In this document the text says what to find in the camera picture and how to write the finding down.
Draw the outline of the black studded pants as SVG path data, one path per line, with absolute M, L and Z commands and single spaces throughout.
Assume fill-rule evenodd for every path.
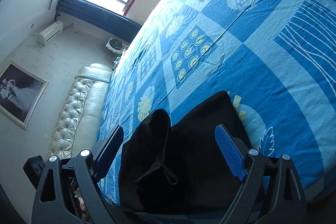
M 228 94 L 220 91 L 177 124 L 155 110 L 123 145 L 118 174 L 120 206 L 149 214 L 197 214 L 227 210 L 240 180 L 230 171 L 215 140 L 215 128 L 251 146 Z

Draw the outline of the cream tufted leather headboard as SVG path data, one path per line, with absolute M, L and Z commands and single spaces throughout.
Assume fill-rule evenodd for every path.
M 92 63 L 74 78 L 51 135 L 48 156 L 70 159 L 96 143 L 112 69 Z

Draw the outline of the framed wedding photo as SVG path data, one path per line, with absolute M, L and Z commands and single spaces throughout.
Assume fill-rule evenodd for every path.
M 1 71 L 1 113 L 26 129 L 48 84 L 10 61 Z

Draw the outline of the white electric fan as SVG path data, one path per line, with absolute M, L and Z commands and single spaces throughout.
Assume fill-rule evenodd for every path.
M 118 39 L 110 38 L 106 44 L 106 47 L 114 52 L 115 54 L 120 54 L 123 50 L 127 50 L 128 46 Z

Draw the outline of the blue patterned bed sheet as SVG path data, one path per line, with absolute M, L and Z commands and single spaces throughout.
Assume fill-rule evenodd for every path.
M 120 206 L 123 145 L 155 110 L 171 124 L 224 91 L 249 148 L 288 154 L 307 223 L 335 223 L 335 0 L 161 0 L 112 76 L 99 138 L 123 144 L 99 187 L 117 223 L 221 223 L 227 210 L 149 214 Z

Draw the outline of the white wall air conditioner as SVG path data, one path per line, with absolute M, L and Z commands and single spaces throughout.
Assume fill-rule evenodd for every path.
M 63 31 L 64 25 L 61 21 L 56 21 L 38 34 L 37 42 L 46 46 L 54 37 Z

